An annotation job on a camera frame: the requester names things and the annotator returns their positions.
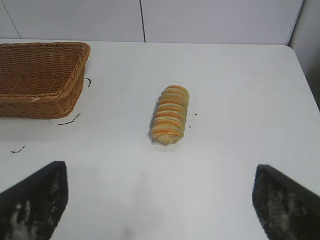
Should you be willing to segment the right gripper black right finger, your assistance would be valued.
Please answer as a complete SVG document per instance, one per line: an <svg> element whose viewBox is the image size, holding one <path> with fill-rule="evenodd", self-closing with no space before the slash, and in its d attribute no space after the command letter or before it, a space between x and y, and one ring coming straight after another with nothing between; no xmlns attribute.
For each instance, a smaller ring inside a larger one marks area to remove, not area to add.
<svg viewBox="0 0 320 240"><path fill-rule="evenodd" d="M320 197L270 165L256 168L252 204L269 240L320 238Z"/></svg>

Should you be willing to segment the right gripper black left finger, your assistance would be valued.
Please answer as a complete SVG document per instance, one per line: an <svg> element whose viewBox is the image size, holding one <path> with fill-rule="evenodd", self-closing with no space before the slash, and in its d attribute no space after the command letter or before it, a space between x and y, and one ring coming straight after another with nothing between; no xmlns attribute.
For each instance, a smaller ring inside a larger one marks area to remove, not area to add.
<svg viewBox="0 0 320 240"><path fill-rule="evenodd" d="M69 199L67 166L53 161L0 194L2 240L49 240Z"/></svg>

